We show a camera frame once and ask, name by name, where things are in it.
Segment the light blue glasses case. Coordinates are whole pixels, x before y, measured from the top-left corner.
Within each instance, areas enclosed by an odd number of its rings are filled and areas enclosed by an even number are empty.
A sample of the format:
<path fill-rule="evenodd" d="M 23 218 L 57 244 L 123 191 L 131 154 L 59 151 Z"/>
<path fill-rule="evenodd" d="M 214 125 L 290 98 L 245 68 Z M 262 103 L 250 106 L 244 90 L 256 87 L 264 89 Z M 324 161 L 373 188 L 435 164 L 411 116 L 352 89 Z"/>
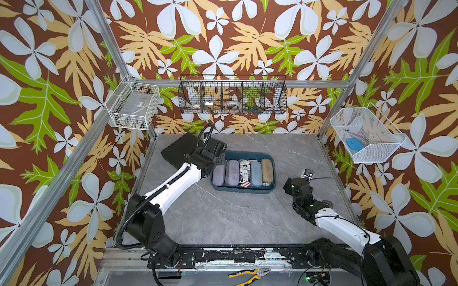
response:
<path fill-rule="evenodd" d="M 251 185 L 254 187 L 261 187 L 263 184 L 261 163 L 257 160 L 251 160 L 250 161 L 250 171 L 251 171 Z"/>

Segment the lavender glasses case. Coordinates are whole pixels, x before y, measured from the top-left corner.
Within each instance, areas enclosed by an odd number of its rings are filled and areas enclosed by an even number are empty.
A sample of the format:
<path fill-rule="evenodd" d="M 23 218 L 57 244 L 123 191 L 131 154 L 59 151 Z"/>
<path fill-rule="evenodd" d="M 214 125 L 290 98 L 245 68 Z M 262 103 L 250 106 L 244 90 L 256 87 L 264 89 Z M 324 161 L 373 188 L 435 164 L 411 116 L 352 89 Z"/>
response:
<path fill-rule="evenodd" d="M 216 187 L 222 187 L 225 182 L 225 164 L 217 165 L 213 170 L 212 184 Z"/>
<path fill-rule="evenodd" d="M 225 184 L 229 187 L 239 185 L 240 166 L 237 160 L 229 160 L 225 169 Z"/>

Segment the tan fabric glasses case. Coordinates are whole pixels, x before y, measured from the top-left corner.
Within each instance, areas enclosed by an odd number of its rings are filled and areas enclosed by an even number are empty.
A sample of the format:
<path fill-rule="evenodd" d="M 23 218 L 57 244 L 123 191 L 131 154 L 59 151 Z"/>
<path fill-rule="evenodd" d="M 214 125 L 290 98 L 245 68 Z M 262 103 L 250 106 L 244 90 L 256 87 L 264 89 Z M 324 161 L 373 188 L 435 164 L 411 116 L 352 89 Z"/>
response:
<path fill-rule="evenodd" d="M 264 158 L 261 160 L 261 166 L 263 182 L 272 184 L 274 182 L 273 162 L 268 158 Z"/>

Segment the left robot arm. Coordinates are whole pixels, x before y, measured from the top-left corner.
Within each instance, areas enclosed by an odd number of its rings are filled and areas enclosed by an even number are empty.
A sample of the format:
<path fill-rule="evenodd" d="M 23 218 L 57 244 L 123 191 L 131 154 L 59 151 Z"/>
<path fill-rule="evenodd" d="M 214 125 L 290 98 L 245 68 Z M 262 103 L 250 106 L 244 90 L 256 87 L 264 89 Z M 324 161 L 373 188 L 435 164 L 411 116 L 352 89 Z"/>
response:
<path fill-rule="evenodd" d="M 143 247 L 162 264 L 174 266 L 179 261 L 180 245 L 166 234 L 163 215 L 189 187 L 223 164 L 226 149 L 227 144 L 218 139 L 186 133 L 162 150 L 163 158 L 177 171 L 156 189 L 129 199 L 116 246 L 121 250 Z"/>

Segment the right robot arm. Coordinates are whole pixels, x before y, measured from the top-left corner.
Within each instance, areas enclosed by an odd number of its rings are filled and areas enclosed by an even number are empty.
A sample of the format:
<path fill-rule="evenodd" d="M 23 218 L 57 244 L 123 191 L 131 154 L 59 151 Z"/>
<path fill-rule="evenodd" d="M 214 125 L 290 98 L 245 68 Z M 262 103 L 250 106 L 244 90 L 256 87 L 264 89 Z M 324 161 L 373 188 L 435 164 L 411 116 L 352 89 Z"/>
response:
<path fill-rule="evenodd" d="M 330 204 L 316 200 L 310 185 L 312 170 L 288 178 L 283 189 L 293 198 L 293 210 L 309 223 L 345 243 L 341 247 L 328 239 L 313 241 L 308 249 L 310 265 L 318 263 L 341 268 L 361 279 L 366 286 L 418 286 L 419 276 L 401 242 L 365 230 L 337 214 Z"/>

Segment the flag print glasses case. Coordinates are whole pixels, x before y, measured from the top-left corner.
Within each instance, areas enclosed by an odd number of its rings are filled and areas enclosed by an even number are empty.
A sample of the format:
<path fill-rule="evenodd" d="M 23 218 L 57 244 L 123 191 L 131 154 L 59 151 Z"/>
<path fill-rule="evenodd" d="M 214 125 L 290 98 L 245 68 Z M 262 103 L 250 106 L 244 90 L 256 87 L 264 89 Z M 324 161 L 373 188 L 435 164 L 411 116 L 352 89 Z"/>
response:
<path fill-rule="evenodd" d="M 242 188 L 251 186 L 251 164 L 249 160 L 239 162 L 239 185 Z"/>

